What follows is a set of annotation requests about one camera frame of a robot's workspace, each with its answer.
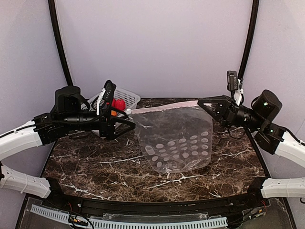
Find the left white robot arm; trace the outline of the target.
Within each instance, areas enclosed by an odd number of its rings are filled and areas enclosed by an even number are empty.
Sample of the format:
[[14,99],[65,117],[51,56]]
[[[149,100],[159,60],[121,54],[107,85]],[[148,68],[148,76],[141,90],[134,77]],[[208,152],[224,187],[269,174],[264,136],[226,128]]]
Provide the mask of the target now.
[[[22,126],[0,136],[0,159],[4,160],[24,150],[45,146],[72,132],[98,131],[100,137],[114,140],[133,130],[135,123],[128,115],[112,105],[116,86],[107,81],[97,97],[93,111],[77,86],[55,91],[55,105],[49,113],[34,117]],[[0,187],[48,198],[61,192],[52,178],[34,177],[0,165]]]

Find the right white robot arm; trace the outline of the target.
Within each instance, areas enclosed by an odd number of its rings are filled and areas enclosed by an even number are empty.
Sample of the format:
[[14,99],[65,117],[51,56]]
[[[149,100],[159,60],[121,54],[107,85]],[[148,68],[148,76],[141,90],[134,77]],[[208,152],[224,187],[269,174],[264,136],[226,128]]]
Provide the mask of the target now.
[[[243,127],[255,133],[254,140],[261,149],[304,167],[305,143],[288,128],[273,123],[282,108],[277,96],[269,91],[256,97],[251,108],[237,105],[232,98],[221,95],[201,98],[197,104],[224,128]],[[301,178],[256,178],[248,188],[254,199],[263,198],[304,198],[305,179]]]

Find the clear dotted zip top bag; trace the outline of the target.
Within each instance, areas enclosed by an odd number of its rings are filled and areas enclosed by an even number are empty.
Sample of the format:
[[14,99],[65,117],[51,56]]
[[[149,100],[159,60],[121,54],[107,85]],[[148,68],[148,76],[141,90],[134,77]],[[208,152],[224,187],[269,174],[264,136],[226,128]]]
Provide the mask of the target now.
[[212,117],[195,101],[127,109],[141,151],[159,174],[182,173],[211,162]]

